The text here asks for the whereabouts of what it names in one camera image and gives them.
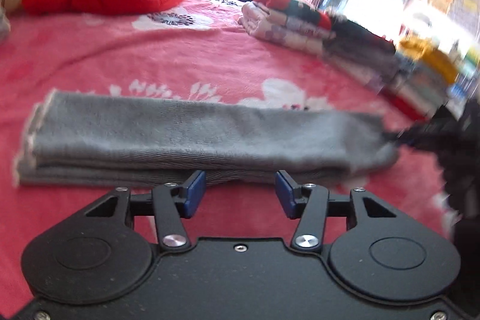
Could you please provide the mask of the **grey knitted garment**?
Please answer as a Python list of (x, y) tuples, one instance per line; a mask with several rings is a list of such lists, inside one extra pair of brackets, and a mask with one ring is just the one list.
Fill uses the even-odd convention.
[(211, 184), (339, 182), (398, 157), (377, 116), (54, 91), (35, 107), (19, 184), (149, 187), (203, 170)]

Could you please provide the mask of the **light grey folded clothes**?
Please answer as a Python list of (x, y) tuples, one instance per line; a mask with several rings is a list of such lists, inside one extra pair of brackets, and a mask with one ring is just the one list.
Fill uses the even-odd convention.
[(0, 41), (6, 40), (11, 32), (11, 25), (5, 10), (0, 7)]

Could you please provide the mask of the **white printed folded garment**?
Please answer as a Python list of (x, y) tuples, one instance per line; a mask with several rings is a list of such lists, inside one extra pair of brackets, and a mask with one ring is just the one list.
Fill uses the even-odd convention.
[(421, 115), (431, 117), (445, 102), (445, 95), (428, 85), (415, 85), (409, 81), (396, 82), (391, 85), (393, 92), (404, 99)]

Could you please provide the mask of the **red folded garment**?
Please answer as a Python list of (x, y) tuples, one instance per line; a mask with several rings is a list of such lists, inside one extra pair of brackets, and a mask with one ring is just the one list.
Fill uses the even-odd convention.
[(402, 113), (405, 117), (409, 120), (417, 122), (417, 121), (426, 121), (427, 116), (422, 114), (419, 110), (417, 110), (413, 105), (408, 103), (405, 99), (401, 96), (393, 93), (389, 89), (382, 89), (379, 93), (391, 106), (393, 106), (396, 110)]

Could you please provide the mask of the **mustard yellow folded garment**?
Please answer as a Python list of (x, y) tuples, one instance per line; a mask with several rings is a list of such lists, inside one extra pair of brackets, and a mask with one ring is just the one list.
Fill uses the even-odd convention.
[(422, 62), (437, 72), (447, 85), (452, 85), (458, 76), (458, 70), (447, 54), (433, 45), (432, 40), (415, 35), (402, 38), (397, 49), (415, 62)]

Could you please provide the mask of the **mint green folded garment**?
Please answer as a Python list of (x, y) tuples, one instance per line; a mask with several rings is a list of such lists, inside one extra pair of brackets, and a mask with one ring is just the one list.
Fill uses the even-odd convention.
[(447, 102), (448, 85), (444, 81), (442, 76), (440, 76), (437, 72), (433, 71), (424, 63), (415, 62), (411, 58), (408, 58), (403, 54), (396, 53), (394, 58), (399, 64), (399, 74), (397, 82), (409, 81), (410, 83), (415, 85), (428, 85), (429, 87), (435, 88), (440, 93), (444, 94)]

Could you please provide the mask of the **lilac striped folded garment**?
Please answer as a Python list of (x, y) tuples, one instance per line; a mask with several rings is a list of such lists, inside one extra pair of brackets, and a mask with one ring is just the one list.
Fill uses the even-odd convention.
[(328, 60), (337, 69), (347, 73), (359, 84), (374, 91), (374, 93), (380, 93), (385, 87), (382, 77), (376, 71), (366, 66), (334, 55), (329, 56)]

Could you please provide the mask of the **grey folded garment stack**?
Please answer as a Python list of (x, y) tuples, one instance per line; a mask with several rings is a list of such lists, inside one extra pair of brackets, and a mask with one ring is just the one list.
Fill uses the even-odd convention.
[(368, 44), (366, 41), (335, 38), (324, 42), (327, 53), (354, 62), (375, 71), (385, 79), (393, 79), (400, 71), (400, 62), (395, 56), (395, 47), (388, 41)]

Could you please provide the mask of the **dark navy folded garment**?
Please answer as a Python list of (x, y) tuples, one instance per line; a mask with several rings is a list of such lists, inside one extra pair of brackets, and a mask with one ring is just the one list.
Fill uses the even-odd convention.
[(333, 11), (327, 11), (332, 31), (336, 38), (349, 40), (357, 44), (362, 44), (374, 49), (380, 49), (385, 53), (394, 54), (396, 52), (395, 45), (384, 37), (380, 37), (363, 26), (349, 20), (344, 15)]

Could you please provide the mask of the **cream floral folded garment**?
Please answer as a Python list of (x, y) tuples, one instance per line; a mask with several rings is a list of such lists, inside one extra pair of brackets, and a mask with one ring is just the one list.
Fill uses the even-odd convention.
[(320, 56), (324, 51), (322, 40), (311, 38), (272, 24), (267, 19), (253, 19), (242, 15), (238, 22), (247, 33), (258, 40), (264, 40), (289, 49)]

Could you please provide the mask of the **pink floral bed blanket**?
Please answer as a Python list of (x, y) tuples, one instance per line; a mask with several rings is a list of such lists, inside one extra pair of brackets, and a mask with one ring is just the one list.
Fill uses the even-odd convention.
[[(354, 110), (382, 115), (388, 127), (410, 124), (388, 101), (333, 63), (257, 40), (238, 24), (226, 0), (186, 0), (160, 16), (107, 18), (50, 15), (12, 19), (1, 43), (1, 314), (30, 300), (20, 269), (37, 235), (103, 195), (103, 188), (17, 187), (16, 155), (32, 108), (53, 89), (112, 96), (244, 103), (254, 107)], [(449, 236), (450, 213), (434, 156), (401, 149), (388, 171), (332, 186), (363, 187), (436, 232)], [(296, 222), (283, 214), (270, 186), (209, 188), (185, 221), (191, 238), (283, 237)]]

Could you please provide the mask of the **purple floral folded garment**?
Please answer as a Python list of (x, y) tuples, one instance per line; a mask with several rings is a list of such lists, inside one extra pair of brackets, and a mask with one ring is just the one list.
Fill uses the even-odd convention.
[(311, 23), (306, 23), (295, 17), (287, 16), (279, 11), (269, 10), (267, 7), (254, 1), (248, 1), (241, 7), (241, 12), (253, 19), (267, 19), (272, 24), (282, 26), (290, 31), (298, 32), (307, 37), (319, 40), (331, 40), (335, 33), (331, 30), (318, 28)]

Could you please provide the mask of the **red green folded sweater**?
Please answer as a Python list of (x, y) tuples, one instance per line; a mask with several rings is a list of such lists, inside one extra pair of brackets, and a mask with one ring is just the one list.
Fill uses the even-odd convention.
[(287, 16), (295, 17), (303, 22), (311, 23), (318, 28), (330, 30), (332, 23), (326, 13), (300, 0), (253, 0), (269, 10), (279, 11)]

